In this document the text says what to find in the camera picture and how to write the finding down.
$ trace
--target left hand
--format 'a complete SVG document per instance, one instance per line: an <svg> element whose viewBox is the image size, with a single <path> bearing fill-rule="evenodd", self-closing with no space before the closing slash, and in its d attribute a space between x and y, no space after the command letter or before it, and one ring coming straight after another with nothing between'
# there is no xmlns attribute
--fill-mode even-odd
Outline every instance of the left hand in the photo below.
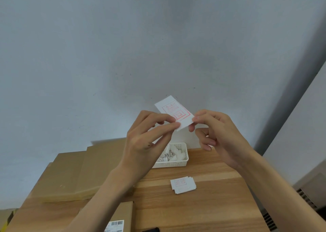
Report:
<svg viewBox="0 0 326 232"><path fill-rule="evenodd" d="M157 114L151 111L141 111L127 133L124 153L120 164L133 182L143 178L154 166L166 145L170 142L172 133L180 126L175 118L168 114Z"/></svg>

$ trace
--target black object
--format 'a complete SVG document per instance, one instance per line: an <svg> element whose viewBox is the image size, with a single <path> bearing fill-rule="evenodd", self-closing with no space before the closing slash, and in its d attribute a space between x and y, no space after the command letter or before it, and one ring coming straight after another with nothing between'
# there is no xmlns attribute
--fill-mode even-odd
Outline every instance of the black object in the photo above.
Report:
<svg viewBox="0 0 326 232"><path fill-rule="evenodd" d="M145 230L143 232L160 232L160 229L156 227L156 228L153 228L153 229Z"/></svg>

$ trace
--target wooden tabletop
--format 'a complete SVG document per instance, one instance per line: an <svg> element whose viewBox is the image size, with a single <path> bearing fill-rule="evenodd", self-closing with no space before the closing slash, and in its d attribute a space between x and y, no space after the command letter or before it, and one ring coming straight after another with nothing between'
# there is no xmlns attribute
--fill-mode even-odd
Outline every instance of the wooden tabletop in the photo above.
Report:
<svg viewBox="0 0 326 232"><path fill-rule="evenodd" d="M152 169L136 186L136 230L259 231L269 229L242 177L215 151L188 151L186 167ZM171 179L191 176L197 189L175 194ZM42 204L31 195L7 232L55 232L65 228L88 200Z"/></svg>

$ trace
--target right hand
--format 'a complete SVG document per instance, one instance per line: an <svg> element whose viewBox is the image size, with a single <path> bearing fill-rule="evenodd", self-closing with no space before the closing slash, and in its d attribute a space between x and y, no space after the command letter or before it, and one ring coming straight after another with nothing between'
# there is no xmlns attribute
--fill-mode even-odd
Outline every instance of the right hand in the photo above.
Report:
<svg viewBox="0 0 326 232"><path fill-rule="evenodd" d="M209 145L214 146L222 160L234 169L238 169L248 159L253 148L228 115L203 109L194 116L194 123L189 126L190 132L195 130L197 124L208 126L195 131L202 149L210 151Z"/></svg>

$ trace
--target white plastic basket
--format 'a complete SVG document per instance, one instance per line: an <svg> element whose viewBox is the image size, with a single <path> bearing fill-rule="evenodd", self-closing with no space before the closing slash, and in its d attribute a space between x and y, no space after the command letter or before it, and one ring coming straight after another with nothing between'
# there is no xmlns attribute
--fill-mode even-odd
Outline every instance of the white plastic basket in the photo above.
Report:
<svg viewBox="0 0 326 232"><path fill-rule="evenodd" d="M153 168L167 168L167 167L184 167L187 165L189 160L187 145L185 143L169 143L169 145L174 145L181 152L185 152L185 160L182 161L172 161L172 162L156 162Z"/></svg>

